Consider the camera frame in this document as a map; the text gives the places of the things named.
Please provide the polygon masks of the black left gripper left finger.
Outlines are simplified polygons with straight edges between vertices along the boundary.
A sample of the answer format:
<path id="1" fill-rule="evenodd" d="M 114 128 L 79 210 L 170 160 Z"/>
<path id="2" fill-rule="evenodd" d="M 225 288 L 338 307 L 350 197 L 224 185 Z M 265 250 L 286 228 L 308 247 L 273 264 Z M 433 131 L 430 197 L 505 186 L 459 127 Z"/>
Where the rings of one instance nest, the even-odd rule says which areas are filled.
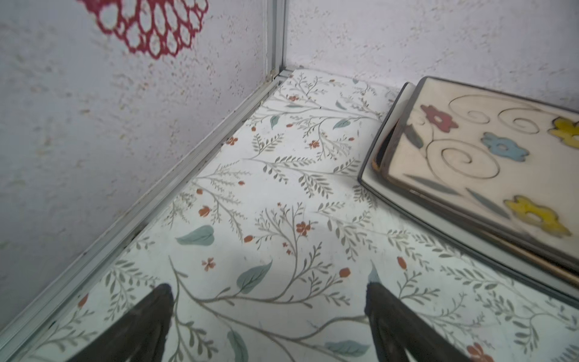
<path id="1" fill-rule="evenodd" d="M 69 360 L 73 362 L 161 361 L 174 297 L 160 284 L 98 338 Z"/>

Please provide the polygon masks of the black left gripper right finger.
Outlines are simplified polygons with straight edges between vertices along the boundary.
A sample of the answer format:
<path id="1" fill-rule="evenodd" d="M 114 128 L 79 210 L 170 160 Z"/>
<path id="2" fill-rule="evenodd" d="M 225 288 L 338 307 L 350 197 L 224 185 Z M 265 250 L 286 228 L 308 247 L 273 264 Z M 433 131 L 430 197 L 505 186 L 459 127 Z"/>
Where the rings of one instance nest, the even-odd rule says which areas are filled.
<path id="1" fill-rule="evenodd" d="M 379 361 L 468 361 L 386 287 L 371 282 L 364 312 Z"/>

